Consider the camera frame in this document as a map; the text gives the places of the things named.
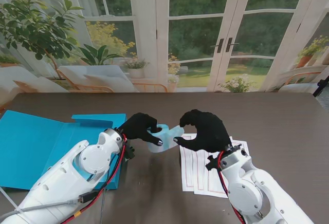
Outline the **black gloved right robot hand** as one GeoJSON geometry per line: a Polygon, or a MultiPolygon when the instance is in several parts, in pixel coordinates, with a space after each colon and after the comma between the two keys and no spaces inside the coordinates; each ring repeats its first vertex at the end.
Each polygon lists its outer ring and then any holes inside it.
{"type": "Polygon", "coordinates": [[[224,151],[231,145],[230,137],[222,120],[210,112],[193,109],[186,112],[179,121],[180,127],[195,126],[197,134],[192,140],[182,137],[173,139],[178,145],[192,151],[205,150],[209,153],[224,151]]]}

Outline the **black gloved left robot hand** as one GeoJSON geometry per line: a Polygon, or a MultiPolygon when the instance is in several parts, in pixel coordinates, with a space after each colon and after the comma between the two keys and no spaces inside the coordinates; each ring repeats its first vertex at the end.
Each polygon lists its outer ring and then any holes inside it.
{"type": "Polygon", "coordinates": [[[152,133],[156,133],[157,119],[144,113],[136,113],[132,115],[126,122],[124,122],[116,131],[122,135],[125,135],[127,139],[141,139],[145,142],[152,143],[156,146],[162,146],[163,142],[151,135],[148,130],[152,133]]]}

